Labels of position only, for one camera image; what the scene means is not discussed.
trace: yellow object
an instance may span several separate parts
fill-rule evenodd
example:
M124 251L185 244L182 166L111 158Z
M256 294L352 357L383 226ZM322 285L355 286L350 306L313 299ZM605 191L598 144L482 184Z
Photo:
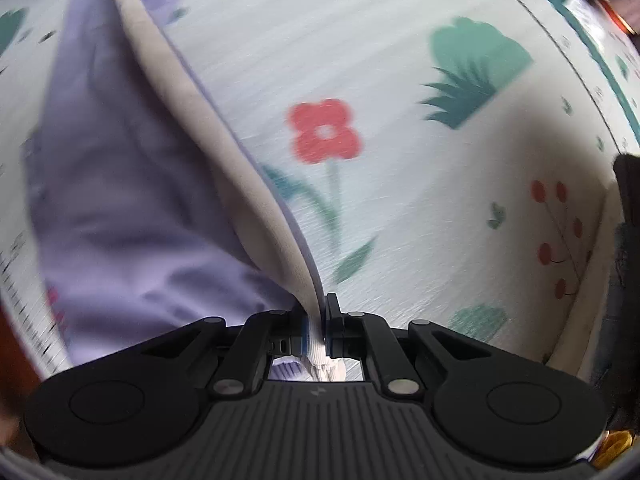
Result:
M596 469L604 469L631 447L634 436L630 431L610 431L604 438L591 464Z

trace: brown object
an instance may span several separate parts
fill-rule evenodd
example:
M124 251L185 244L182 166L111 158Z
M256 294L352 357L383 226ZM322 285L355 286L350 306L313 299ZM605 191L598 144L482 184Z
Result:
M0 446L30 458L36 455L19 421L26 397L38 384L40 379L0 309Z

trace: silver screw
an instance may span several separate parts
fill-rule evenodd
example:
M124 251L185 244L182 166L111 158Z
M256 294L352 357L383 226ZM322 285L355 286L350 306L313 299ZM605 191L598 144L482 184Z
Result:
M220 395L237 395L244 390L244 384L237 379L220 379L213 385L213 390Z
M394 379L386 387L396 395L413 395L420 389L420 384L411 379Z

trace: flower center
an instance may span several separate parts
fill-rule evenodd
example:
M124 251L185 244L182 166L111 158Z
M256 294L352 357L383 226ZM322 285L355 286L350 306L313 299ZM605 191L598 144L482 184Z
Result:
M329 124L322 124L316 128L316 136L322 140L333 139L335 137L335 128Z

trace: beige fabric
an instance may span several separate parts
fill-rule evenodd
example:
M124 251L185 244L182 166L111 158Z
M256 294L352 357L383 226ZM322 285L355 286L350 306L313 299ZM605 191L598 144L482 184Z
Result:
M141 0L115 0L124 31L152 87L209 157L214 181L246 252L291 292L309 318L308 360L318 380L343 380L344 364L325 356L318 298L278 203L192 81Z
M607 189L600 227L589 265L582 278L580 290L560 335L548 366L582 377L588 375L593 359L603 306L607 300L609 269L615 253L614 235L622 221L622 206L618 183Z

